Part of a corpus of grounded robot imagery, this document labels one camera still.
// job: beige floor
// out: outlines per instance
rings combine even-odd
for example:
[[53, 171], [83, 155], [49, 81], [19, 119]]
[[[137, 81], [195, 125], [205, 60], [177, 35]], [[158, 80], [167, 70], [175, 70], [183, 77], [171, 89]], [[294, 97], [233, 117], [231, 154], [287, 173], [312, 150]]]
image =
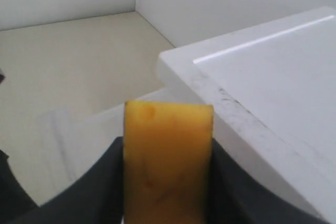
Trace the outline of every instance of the beige floor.
[[0, 31], [0, 149], [38, 203], [55, 192], [36, 117], [65, 106], [75, 120], [157, 90], [172, 45], [137, 13]]

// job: floor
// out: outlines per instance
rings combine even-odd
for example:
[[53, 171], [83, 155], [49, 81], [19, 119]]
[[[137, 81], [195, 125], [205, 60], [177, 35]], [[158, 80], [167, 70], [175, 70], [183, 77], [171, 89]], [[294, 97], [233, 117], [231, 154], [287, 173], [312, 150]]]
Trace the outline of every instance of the floor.
[[0, 31], [0, 149], [37, 203], [56, 192], [36, 118], [63, 106], [82, 120], [159, 89], [156, 59], [171, 48], [137, 13]]

